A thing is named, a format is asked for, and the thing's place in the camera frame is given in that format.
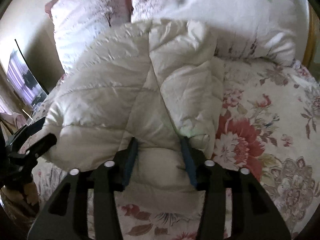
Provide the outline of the white puffer down jacket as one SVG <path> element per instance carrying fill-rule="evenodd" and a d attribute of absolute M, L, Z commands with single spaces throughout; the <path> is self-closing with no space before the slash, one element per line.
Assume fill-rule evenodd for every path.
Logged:
<path fill-rule="evenodd" d="M 96 169 L 138 141 L 120 204 L 193 215 L 204 194 L 191 185 L 180 140 L 210 158 L 223 102 L 216 34 L 197 21 L 153 19 L 100 34 L 59 87 L 42 135 L 45 159 L 64 171 Z"/>

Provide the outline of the dark monitor screen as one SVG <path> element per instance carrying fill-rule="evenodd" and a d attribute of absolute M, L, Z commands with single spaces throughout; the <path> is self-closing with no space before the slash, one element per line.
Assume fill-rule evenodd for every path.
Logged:
<path fill-rule="evenodd" d="M 7 80 L 18 97 L 33 110 L 37 110 L 48 95 L 30 71 L 16 39 L 8 63 Z"/>

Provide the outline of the floral bed quilt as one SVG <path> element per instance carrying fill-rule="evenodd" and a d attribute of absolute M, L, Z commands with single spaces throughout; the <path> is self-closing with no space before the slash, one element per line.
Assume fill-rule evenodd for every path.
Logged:
<path fill-rule="evenodd" d="M 212 159 L 231 170 L 249 169 L 295 239 L 319 206 L 319 85 L 300 62 L 283 67 L 251 60 L 226 61 L 224 87 Z M 44 160 L 35 167 L 41 206 L 65 174 Z M 124 239 L 196 238 L 200 214 L 135 204 L 118 201 Z"/>

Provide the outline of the pink tree-print pillow far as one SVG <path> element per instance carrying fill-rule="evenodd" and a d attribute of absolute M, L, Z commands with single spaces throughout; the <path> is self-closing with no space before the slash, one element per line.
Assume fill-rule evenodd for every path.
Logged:
<path fill-rule="evenodd" d="M 106 29 L 130 21 L 131 0 L 51 0 L 45 5 L 54 25 L 57 54 L 66 74 Z"/>

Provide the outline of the pink tree-print pillow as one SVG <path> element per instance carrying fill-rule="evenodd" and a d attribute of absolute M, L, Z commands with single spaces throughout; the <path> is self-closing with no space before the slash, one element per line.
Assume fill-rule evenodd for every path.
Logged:
<path fill-rule="evenodd" d="M 131 0 L 51 0 L 45 5 L 54 25 L 57 54 L 66 74 L 106 29 L 130 21 Z"/>
<path fill-rule="evenodd" d="M 309 32 L 307 0 L 132 0 L 132 20 L 197 20 L 217 34 L 219 57 L 302 60 Z"/>

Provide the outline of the pink tree-print pillow near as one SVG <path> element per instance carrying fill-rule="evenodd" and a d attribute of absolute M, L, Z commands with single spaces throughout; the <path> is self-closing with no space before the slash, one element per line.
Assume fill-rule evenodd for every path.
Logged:
<path fill-rule="evenodd" d="M 132 20 L 197 20 L 217 34 L 219 57 L 302 60 L 309 32 L 307 0 L 132 0 Z"/>

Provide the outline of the wooden headboard frame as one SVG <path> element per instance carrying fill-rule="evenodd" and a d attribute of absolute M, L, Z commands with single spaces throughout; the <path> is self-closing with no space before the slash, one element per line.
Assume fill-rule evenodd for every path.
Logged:
<path fill-rule="evenodd" d="M 309 32 L 302 64 L 308 68 L 311 75 L 319 82 L 319 17 L 309 6 Z"/>

